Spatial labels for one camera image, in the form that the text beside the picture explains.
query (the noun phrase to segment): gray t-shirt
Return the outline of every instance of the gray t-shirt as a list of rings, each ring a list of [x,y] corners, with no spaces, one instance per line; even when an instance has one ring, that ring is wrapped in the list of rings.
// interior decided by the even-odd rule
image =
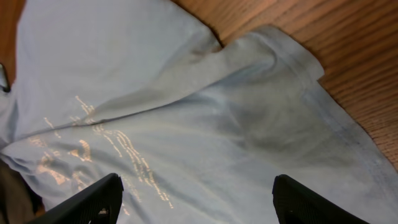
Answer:
[[[119,174],[118,223],[278,223],[279,174],[398,222],[396,171],[308,51],[273,27],[219,46],[168,1],[28,1],[1,158],[47,210]]]

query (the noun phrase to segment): gray cloth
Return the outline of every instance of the gray cloth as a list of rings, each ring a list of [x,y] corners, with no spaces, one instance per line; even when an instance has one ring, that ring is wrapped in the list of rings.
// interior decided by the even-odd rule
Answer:
[[[121,175],[118,223],[277,223],[279,174],[367,222],[398,221],[396,171],[308,51],[273,27],[218,47],[168,1],[28,1],[2,159],[47,210]]]

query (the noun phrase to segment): black object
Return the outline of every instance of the black object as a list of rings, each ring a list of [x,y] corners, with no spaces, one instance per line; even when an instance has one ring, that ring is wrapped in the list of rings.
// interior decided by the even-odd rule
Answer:
[[[108,174],[28,224],[115,224],[123,190],[120,177]]]
[[[275,178],[272,194],[280,224],[368,224],[287,175]]]

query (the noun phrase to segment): clothing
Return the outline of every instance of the clothing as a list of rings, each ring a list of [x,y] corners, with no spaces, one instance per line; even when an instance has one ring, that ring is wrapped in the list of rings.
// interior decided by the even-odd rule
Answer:
[[[28,1],[2,159],[47,210],[121,175],[118,223],[277,223],[279,174],[398,221],[396,171],[317,83],[314,56],[274,27],[218,47],[168,1]]]

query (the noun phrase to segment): brown wooden floor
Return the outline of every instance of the brown wooden floor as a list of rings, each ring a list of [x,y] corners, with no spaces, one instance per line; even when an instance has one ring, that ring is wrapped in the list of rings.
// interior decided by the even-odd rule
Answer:
[[[273,24],[311,50],[321,85],[398,168],[397,0],[174,0],[227,44]],[[13,80],[15,23],[24,1],[0,0],[0,62]]]

